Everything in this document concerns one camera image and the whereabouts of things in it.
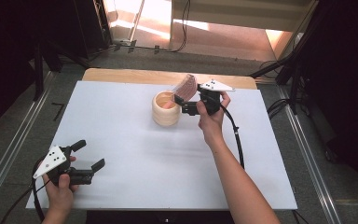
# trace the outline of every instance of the black cable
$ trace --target black cable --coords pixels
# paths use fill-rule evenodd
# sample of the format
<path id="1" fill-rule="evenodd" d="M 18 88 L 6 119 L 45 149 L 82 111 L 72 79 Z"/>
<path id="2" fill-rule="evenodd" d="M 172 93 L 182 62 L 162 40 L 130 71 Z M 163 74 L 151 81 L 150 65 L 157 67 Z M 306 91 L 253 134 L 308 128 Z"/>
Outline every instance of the black cable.
<path id="1" fill-rule="evenodd" d="M 186 46 L 186 41 L 187 41 L 187 23 L 188 23 L 188 15 L 190 12 L 190 0 L 187 1 L 185 8 L 183 10 L 183 14 L 182 14 L 182 30 L 183 30 L 183 41 L 182 41 L 182 45 L 176 49 L 173 50 L 172 52 L 178 52 L 182 49 L 185 48 Z"/>
<path id="2" fill-rule="evenodd" d="M 297 215 L 296 215 L 296 212 L 295 212 L 295 211 L 296 211 L 296 210 L 292 210 L 293 217 L 295 217 L 296 223 L 297 223 L 297 224 L 300 224 L 300 220 L 298 220 L 298 217 L 297 217 Z"/>
<path id="3" fill-rule="evenodd" d="M 34 194 L 34 208 L 36 210 L 37 215 L 39 216 L 39 219 L 41 222 L 45 219 L 45 214 L 42 211 L 42 208 L 40 207 L 39 199 L 37 198 L 37 190 L 36 190 L 36 180 L 34 179 L 33 175 L 36 172 L 37 168 L 39 167 L 39 163 L 45 159 L 46 156 L 41 157 L 34 165 L 34 169 L 31 175 L 31 182 L 32 182 L 32 190 Z"/>
<path id="4" fill-rule="evenodd" d="M 5 223 L 7 220 L 8 215 L 11 213 L 11 211 L 16 207 L 16 205 L 21 201 L 21 199 L 23 199 L 30 191 L 32 190 L 32 187 L 30 186 L 26 191 L 24 191 L 22 193 L 22 195 L 19 197 L 19 199 L 17 199 L 16 202 L 14 202 L 11 207 L 7 210 L 7 212 L 5 213 L 4 217 L 2 218 L 2 221 L 0 222 L 1 224 Z"/>
<path id="5" fill-rule="evenodd" d="M 39 190 L 41 190 L 42 188 L 44 188 L 44 187 L 46 186 L 46 184 L 44 184 L 42 187 L 40 187 L 40 188 L 36 191 L 36 193 L 37 193 Z M 14 203 L 10 206 L 10 208 L 7 210 L 7 212 L 5 213 L 4 217 L 2 218 L 2 221 L 0 222 L 1 224 L 3 224 L 3 223 L 6 222 L 7 217 L 10 215 L 10 213 L 13 211 L 13 209 L 17 206 L 17 204 L 18 204 L 31 190 L 33 190 L 33 186 L 32 186 L 32 185 L 30 185 L 30 187 L 29 187 L 26 191 L 24 191 L 24 192 L 22 193 L 22 195 L 16 200 L 16 202 L 14 202 Z"/>
<path id="6" fill-rule="evenodd" d="M 242 146 L 241 146 L 241 140 L 240 140 L 240 135 L 238 133 L 238 129 L 239 127 L 237 127 L 235 125 L 235 122 L 234 122 L 234 118 L 232 118 L 231 114 L 228 112 L 228 110 L 222 105 L 220 104 L 220 107 L 223 109 L 223 111 L 225 112 L 226 116 L 230 119 L 231 121 L 231 124 L 232 124 L 232 128 L 234 130 L 234 134 L 235 134 L 235 140 L 237 141 L 237 148 L 238 148 L 238 154 L 240 156 L 240 164 L 241 164 L 241 167 L 243 169 L 245 169 L 245 164 L 243 162 L 243 152 L 242 152 Z"/>
<path id="7" fill-rule="evenodd" d="M 295 216 L 295 219 L 297 220 L 297 223 L 299 223 L 298 218 L 297 218 L 297 216 L 299 216 L 299 217 L 301 217 L 301 219 L 303 221 L 305 221 L 305 223 L 309 224 L 309 222 L 305 218 L 303 218 L 296 210 L 292 210 L 292 212 L 293 212 L 293 215 Z"/>

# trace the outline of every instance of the floor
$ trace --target floor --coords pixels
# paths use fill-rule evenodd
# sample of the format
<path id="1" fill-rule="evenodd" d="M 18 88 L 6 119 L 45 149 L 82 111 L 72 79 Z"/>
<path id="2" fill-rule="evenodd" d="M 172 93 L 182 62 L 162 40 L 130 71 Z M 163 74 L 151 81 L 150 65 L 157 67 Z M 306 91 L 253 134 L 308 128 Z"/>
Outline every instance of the floor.
<path id="1" fill-rule="evenodd" d="M 130 35 L 131 27 L 134 26 L 135 16 L 140 12 L 142 1 L 114 2 L 108 2 L 108 10 L 117 9 L 117 14 L 111 12 L 110 16 L 115 41 L 129 44 L 129 41 L 135 40 L 138 47 L 169 48 L 172 10 L 170 0 L 145 1 L 133 35 Z M 174 20 L 172 49 L 178 49 L 182 45 L 184 25 L 186 48 L 181 52 L 261 62 L 276 60 L 265 30 L 200 21 Z"/>

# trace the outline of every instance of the white table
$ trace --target white table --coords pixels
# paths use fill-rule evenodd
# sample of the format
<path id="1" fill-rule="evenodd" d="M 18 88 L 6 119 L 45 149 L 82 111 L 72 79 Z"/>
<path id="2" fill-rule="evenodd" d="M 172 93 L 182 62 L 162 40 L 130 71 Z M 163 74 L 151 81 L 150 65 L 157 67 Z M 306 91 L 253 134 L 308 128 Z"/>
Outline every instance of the white table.
<path id="1" fill-rule="evenodd" d="M 210 149 L 198 127 L 199 117 L 181 115 L 172 127 L 158 126 L 151 115 L 153 96 L 175 85 L 79 81 L 52 145 L 80 139 L 76 169 L 89 169 L 105 158 L 92 184 L 76 192 L 74 208 L 108 210 L 227 210 Z M 228 107 L 240 127 L 245 169 L 273 209 L 297 209 L 280 150 L 258 90 L 229 93 Z M 238 158 L 231 123 L 227 145 Z M 48 207 L 46 192 L 38 197 Z M 34 208 L 31 195 L 27 208 Z"/>

